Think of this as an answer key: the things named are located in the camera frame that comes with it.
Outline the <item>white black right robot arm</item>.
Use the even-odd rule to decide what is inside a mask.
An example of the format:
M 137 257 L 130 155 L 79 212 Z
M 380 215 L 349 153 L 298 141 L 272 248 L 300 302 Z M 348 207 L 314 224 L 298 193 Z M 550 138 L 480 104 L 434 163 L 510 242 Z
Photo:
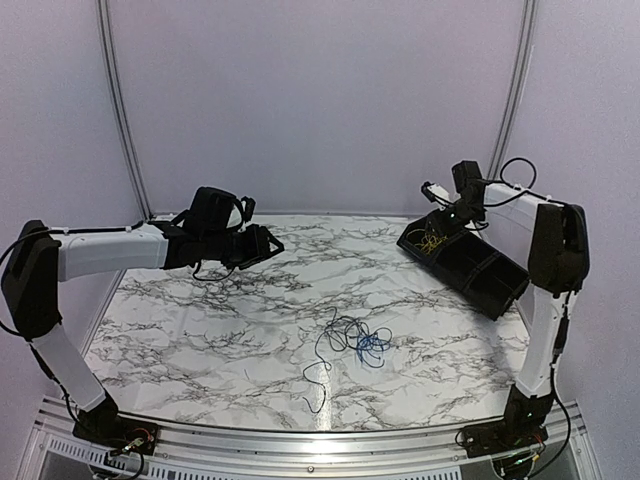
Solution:
M 471 222 L 483 222 L 492 210 L 531 234 L 527 271 L 533 287 L 534 307 L 529 347 L 523 367 L 512 386 L 495 438 L 515 448 L 544 423 L 558 400 L 555 367 L 566 340 L 572 309 L 590 268 L 584 209 L 555 200 L 528 186 L 505 178 L 482 177 L 475 161 L 463 160 L 452 168 L 459 198 L 426 182 L 422 194 L 440 208 L 430 223 L 440 235 L 460 231 Z

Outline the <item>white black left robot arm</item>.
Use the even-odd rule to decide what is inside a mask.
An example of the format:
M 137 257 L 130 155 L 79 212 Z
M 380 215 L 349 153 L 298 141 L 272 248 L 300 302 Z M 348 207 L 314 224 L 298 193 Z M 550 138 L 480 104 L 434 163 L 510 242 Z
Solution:
M 106 445 L 119 444 L 127 432 L 115 401 L 64 331 L 59 284 L 130 269 L 199 269 L 205 261 L 247 269 L 284 250 L 266 227 L 253 223 L 254 208 L 252 198 L 200 187 L 190 207 L 170 220 L 87 229 L 24 224 L 1 256 L 1 293 L 13 322 L 1 328 L 26 341 L 43 371 L 76 403 L 82 430 Z

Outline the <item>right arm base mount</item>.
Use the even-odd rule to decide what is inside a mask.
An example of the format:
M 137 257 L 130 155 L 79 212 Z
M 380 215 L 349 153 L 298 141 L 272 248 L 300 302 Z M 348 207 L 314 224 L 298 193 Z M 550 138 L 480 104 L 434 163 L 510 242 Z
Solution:
M 545 422 L 553 403 L 552 393 L 527 397 L 513 385 L 502 417 L 464 426 L 456 435 L 456 443 L 465 449 L 469 458 L 476 458 L 546 441 Z

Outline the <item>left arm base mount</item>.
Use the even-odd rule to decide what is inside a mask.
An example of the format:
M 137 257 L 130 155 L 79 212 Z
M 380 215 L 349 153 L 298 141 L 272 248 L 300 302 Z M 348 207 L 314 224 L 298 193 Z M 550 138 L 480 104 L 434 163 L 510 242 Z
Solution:
M 152 455 L 155 451 L 159 426 L 122 416 L 111 397 L 91 410 L 77 408 L 70 413 L 73 414 L 73 435 L 76 438 L 109 447 L 117 454 L 135 451 Z

